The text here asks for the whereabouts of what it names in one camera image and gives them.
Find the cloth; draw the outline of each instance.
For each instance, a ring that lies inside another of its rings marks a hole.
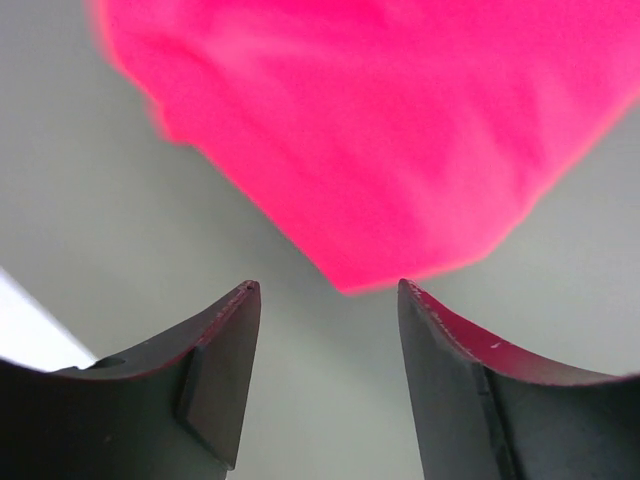
[[[345,292],[485,256],[640,91],[635,0],[91,1],[164,134]]]

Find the black plastic part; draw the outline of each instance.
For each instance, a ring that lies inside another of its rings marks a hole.
[[[407,281],[398,316],[425,479],[640,479],[640,377],[535,355]]]
[[[259,286],[245,282],[87,370],[46,374],[0,361],[0,478],[226,478],[259,318]]]

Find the pink cloth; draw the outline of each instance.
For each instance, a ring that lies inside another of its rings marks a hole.
[[[640,90],[637,0],[92,1],[166,135],[342,291],[486,255]]]

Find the gray surface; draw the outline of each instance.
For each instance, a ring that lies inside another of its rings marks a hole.
[[[99,356],[261,281],[231,478],[420,478],[394,292],[341,296],[206,160],[162,142],[83,14],[71,0],[0,5],[0,265]],[[431,291],[537,352],[640,370],[639,125]]]

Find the white surface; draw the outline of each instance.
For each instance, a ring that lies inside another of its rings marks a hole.
[[[262,283],[231,480],[421,478],[395,292],[346,298],[190,149],[158,139],[79,2],[0,3],[0,263],[98,356]],[[640,370],[640,116],[491,256],[425,285],[534,351]]]
[[[96,358],[4,270],[0,269],[0,357],[43,372]]]

